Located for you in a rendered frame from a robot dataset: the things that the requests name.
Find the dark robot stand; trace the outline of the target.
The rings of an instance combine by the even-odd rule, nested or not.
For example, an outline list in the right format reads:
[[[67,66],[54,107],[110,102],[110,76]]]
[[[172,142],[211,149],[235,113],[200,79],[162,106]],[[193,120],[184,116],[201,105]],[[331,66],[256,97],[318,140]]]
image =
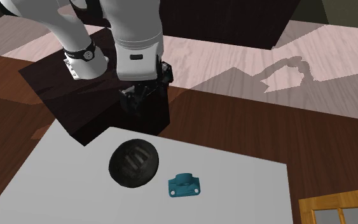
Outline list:
[[[109,127],[157,136],[170,123],[167,88],[157,86],[134,113],[120,104],[120,90],[135,83],[116,74],[116,52],[109,29],[91,35],[108,57],[107,71],[92,80],[75,80],[59,50],[19,72],[65,130],[83,146]]]

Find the black round bowl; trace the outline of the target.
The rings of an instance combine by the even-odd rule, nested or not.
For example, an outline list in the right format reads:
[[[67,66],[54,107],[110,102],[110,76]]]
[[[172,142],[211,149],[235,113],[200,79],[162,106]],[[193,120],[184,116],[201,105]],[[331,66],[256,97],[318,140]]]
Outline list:
[[[109,174],[117,184],[138,188],[149,183],[157,173],[159,154],[143,139],[131,139],[120,144],[109,160]]]

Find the yellow wooden glazed door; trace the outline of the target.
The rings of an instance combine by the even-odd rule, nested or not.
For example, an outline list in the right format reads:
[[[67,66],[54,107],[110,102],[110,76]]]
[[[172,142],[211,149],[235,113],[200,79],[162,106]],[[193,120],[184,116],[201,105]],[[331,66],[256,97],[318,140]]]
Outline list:
[[[354,208],[358,208],[358,190],[299,199],[301,224],[317,224],[315,212],[321,210],[336,211],[340,224],[348,224],[343,210]]]

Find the teal flanged bracket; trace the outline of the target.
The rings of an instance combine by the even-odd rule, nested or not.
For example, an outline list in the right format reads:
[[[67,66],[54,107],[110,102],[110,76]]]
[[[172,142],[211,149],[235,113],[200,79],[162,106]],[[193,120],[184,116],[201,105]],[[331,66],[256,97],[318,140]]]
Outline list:
[[[200,180],[194,177],[192,173],[180,173],[174,179],[168,180],[170,197],[188,197],[199,195]]]

